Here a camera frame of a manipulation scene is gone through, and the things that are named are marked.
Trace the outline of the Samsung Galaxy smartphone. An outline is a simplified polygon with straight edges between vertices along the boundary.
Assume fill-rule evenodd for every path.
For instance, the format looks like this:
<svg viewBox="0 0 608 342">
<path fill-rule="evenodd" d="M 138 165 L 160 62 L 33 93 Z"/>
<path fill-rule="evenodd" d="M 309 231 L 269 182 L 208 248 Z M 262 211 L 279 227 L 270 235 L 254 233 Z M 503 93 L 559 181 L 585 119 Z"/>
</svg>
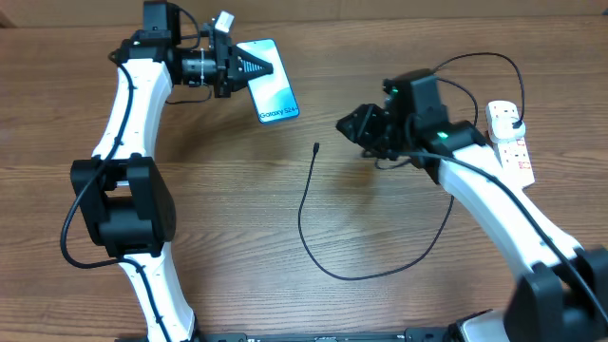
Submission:
<svg viewBox="0 0 608 342">
<path fill-rule="evenodd" d="M 237 46 L 273 65 L 273 73 L 248 82 L 250 94 L 262 124 L 295 119 L 300 110 L 282 59 L 273 39 L 238 43 Z"/>
</svg>

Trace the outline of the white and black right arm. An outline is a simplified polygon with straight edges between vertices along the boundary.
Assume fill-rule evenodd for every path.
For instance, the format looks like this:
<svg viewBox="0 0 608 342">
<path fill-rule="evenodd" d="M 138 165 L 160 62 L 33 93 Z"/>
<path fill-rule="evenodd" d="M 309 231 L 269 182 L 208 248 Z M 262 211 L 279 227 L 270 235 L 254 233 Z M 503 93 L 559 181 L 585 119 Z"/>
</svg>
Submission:
<svg viewBox="0 0 608 342">
<path fill-rule="evenodd" d="M 470 122 L 453 123 L 435 74 L 383 83 L 384 106 L 362 104 L 336 128 L 380 159 L 411 158 L 458 200 L 506 259 L 516 290 L 504 311 L 461 319 L 451 341 L 598 341 L 607 335 L 607 252 L 586 251 L 510 179 Z"/>
</svg>

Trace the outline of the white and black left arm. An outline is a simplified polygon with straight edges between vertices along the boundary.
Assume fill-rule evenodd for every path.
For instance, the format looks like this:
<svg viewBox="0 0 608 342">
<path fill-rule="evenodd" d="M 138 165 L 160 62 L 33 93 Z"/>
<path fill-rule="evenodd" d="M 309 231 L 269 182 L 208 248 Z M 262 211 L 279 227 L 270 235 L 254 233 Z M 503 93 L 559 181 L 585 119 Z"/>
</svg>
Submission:
<svg viewBox="0 0 608 342">
<path fill-rule="evenodd" d="M 89 266 L 123 269 L 142 308 L 146 341 L 203 338 L 172 258 L 175 202 L 154 159 L 162 109 L 175 86 L 208 86 L 212 96 L 228 98 L 274 71 L 271 63 L 233 44 L 234 16 L 226 11 L 195 26 L 196 39 L 208 39 L 208 47 L 184 47 L 184 13 L 170 2 L 145 2 L 142 28 L 109 53 L 118 71 L 114 104 L 92 156 L 71 166 L 76 198 L 60 236 L 64 259 L 84 269 L 67 249 L 70 223 L 82 213 L 91 240 L 108 254 Z"/>
</svg>

